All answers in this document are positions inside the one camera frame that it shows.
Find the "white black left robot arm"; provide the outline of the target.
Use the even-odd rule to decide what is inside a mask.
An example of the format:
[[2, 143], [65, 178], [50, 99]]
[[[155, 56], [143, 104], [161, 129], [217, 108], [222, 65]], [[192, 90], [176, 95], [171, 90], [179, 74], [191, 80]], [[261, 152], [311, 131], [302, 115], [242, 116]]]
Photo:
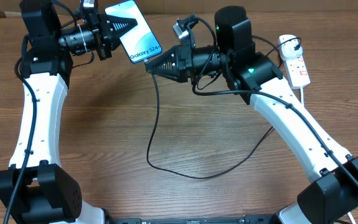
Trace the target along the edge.
[[68, 94], [73, 56], [109, 58], [121, 37], [136, 27], [130, 17], [99, 12], [96, 1], [82, 1], [62, 24], [58, 1], [21, 1], [27, 28], [14, 66], [24, 86], [24, 108], [15, 151], [0, 170], [4, 221], [17, 223], [112, 223], [106, 209], [83, 200], [79, 183], [62, 169], [60, 121]]

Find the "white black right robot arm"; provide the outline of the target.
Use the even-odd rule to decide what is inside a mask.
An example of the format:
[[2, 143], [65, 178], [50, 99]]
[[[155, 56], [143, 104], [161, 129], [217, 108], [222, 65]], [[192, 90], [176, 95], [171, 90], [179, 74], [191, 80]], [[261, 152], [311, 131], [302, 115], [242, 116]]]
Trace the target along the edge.
[[221, 72], [226, 94], [240, 95], [277, 131], [299, 160], [310, 184], [292, 204], [276, 212], [272, 223], [334, 223], [358, 207], [358, 156], [337, 143], [312, 117], [270, 58], [255, 49], [252, 28], [242, 6], [226, 6], [209, 26], [213, 44], [196, 47], [197, 16], [177, 20], [180, 41], [145, 69], [179, 83], [197, 86], [201, 77]]

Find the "blue Samsung Galaxy smartphone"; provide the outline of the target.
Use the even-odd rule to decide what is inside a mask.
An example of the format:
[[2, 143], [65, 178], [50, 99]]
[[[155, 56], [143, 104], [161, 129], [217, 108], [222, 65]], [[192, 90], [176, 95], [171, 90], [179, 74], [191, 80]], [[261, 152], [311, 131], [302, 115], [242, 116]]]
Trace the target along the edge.
[[109, 16], [135, 19], [137, 25], [120, 37], [132, 63], [139, 63], [162, 53], [162, 47], [135, 1], [125, 1], [105, 9]]

